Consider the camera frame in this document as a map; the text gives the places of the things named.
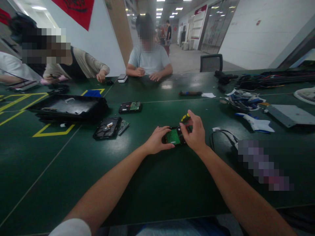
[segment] red banner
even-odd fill
[[[84,29],[89,31],[94,0],[52,0]]]
[[[9,24],[8,20],[10,19],[11,19],[11,16],[9,15],[9,13],[7,13],[6,11],[0,8],[0,22],[5,25],[8,25]]]

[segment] chair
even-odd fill
[[[200,56],[200,72],[222,71],[223,57],[222,54]]]

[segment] white power bank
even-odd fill
[[[124,83],[126,82],[128,76],[126,74],[121,74],[119,77],[118,77],[118,83]]]

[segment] corridor floor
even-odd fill
[[[171,44],[170,60],[173,66],[173,73],[189,73],[200,71],[200,56],[207,55],[198,50],[184,51],[178,45]],[[223,71],[244,70],[244,68],[224,61]]]

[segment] green table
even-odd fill
[[[227,92],[232,91],[234,84],[227,86]],[[177,126],[188,109],[202,118],[207,144],[213,127],[227,129],[240,140],[261,140],[264,153],[269,154],[269,158],[290,177],[295,191],[271,192],[266,185],[259,184],[243,163],[238,162],[237,153],[233,152],[224,135],[216,134],[215,146],[218,155],[272,206],[314,204],[315,134],[287,129],[261,110],[252,114],[271,120],[270,126],[276,132],[253,132],[227,104],[220,103],[220,97],[226,96],[218,91],[217,85],[212,72],[174,74],[161,83],[152,82],[147,77],[129,78],[126,83],[115,82],[111,87],[100,85],[96,79],[72,83],[70,94],[81,95],[87,89],[105,89],[102,95],[110,107],[107,116],[121,116],[130,122],[124,134],[113,140],[95,141],[92,135],[97,125],[75,125],[71,130],[54,125],[46,127],[34,113],[21,112],[22,108],[45,94],[23,97],[22,101],[0,111],[0,124],[6,121],[0,125],[0,235],[50,232],[81,196],[102,175],[143,144],[156,126]],[[259,90],[258,93],[271,104],[297,105],[315,115],[314,106],[301,102],[292,94],[307,87],[311,85],[292,84]],[[181,90],[213,92],[217,97],[180,97]],[[32,93],[46,91],[46,87],[41,87]],[[0,92],[0,95],[9,94],[4,90]],[[17,98],[22,97],[11,96],[8,100]],[[128,101],[143,102],[142,112],[119,115],[120,103]],[[46,136],[47,133],[60,134],[58,132],[67,134]],[[143,161],[104,224],[136,224],[228,212],[198,156],[189,147],[177,147],[148,156]]]

